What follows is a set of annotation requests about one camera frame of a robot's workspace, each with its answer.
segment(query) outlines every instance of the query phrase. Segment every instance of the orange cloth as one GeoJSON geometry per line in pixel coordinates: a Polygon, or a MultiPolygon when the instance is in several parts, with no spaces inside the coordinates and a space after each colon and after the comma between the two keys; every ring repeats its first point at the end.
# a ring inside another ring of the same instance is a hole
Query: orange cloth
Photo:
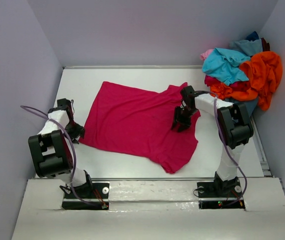
{"type": "Polygon", "coordinates": [[[222,82],[210,86],[210,91],[217,93],[222,100],[232,97],[238,101],[250,101],[259,96],[258,106],[266,111],[282,79],[280,56],[273,51],[260,52],[252,56],[250,61],[243,62],[239,69],[249,78],[250,88],[247,91],[233,91],[222,82]]]}

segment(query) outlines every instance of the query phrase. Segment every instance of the table surface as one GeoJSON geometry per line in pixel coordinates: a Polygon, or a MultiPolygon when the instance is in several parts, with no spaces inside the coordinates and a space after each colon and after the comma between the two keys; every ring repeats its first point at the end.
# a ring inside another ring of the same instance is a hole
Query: table surface
{"type": "MultiPolygon", "coordinates": [[[[74,99],[74,120],[83,126],[104,81],[162,92],[168,85],[180,86],[184,82],[192,85],[195,90],[208,90],[204,78],[205,75],[199,68],[64,69],[56,100],[74,99]]],[[[213,178],[223,148],[214,117],[201,112],[195,136],[198,145],[190,162],[175,174],[166,173],[160,165],[145,157],[103,151],[83,144],[75,145],[77,167],[85,169],[93,179],[213,178]]],[[[264,176],[259,154],[260,151],[251,138],[240,158],[240,166],[247,177],[264,176]]]]}
{"type": "Polygon", "coordinates": [[[278,178],[248,178],[242,209],[200,210],[197,181],[111,181],[109,210],[63,210],[58,179],[29,180],[13,240],[284,240],[278,178]]]}

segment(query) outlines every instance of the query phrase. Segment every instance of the pile of clothes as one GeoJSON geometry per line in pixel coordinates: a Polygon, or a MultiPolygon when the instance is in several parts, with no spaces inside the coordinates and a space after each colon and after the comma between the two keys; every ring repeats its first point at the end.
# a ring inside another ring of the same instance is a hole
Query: pile of clothes
{"type": "Polygon", "coordinates": [[[209,49],[200,55],[205,84],[218,97],[245,102],[251,115],[256,105],[266,111],[283,75],[280,56],[254,31],[246,39],[232,41],[230,49],[209,49]]]}

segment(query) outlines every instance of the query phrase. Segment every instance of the teal cloth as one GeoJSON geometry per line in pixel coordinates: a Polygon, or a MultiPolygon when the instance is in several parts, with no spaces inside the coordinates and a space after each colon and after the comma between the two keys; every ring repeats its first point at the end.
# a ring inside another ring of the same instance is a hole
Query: teal cloth
{"type": "Polygon", "coordinates": [[[249,57],[261,53],[263,51],[263,45],[261,39],[255,41],[248,41],[248,40],[231,41],[229,43],[229,47],[230,49],[246,54],[249,57]]]}
{"type": "Polygon", "coordinates": [[[250,61],[250,59],[249,56],[239,51],[215,48],[203,62],[202,71],[229,86],[234,82],[249,80],[238,67],[241,63],[250,61]]]}

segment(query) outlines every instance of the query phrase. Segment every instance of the blue cloth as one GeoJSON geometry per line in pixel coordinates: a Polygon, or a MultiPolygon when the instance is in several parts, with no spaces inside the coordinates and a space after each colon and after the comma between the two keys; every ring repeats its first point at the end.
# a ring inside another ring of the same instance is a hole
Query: blue cloth
{"type": "Polygon", "coordinates": [[[245,61],[250,61],[245,54],[224,48],[215,48],[202,65],[202,71],[229,86],[234,82],[248,81],[248,77],[238,67],[245,61]]]}
{"type": "Polygon", "coordinates": [[[229,47],[232,50],[241,52],[249,57],[261,53],[263,51],[262,40],[258,39],[255,41],[240,40],[240,41],[231,41],[229,47]]]}
{"type": "Polygon", "coordinates": [[[248,40],[248,41],[255,41],[255,40],[258,40],[258,39],[259,39],[259,36],[258,36],[258,33],[256,31],[253,31],[251,34],[249,34],[246,37],[246,40],[248,40]]]}
{"type": "Polygon", "coordinates": [[[255,107],[257,106],[258,104],[258,97],[256,97],[256,99],[254,100],[251,100],[251,101],[238,101],[236,99],[233,99],[232,97],[231,98],[226,98],[225,99],[226,102],[230,102],[230,103],[244,103],[246,105],[246,108],[247,108],[247,112],[248,112],[248,115],[249,117],[253,114],[253,111],[255,109],[255,107]]]}

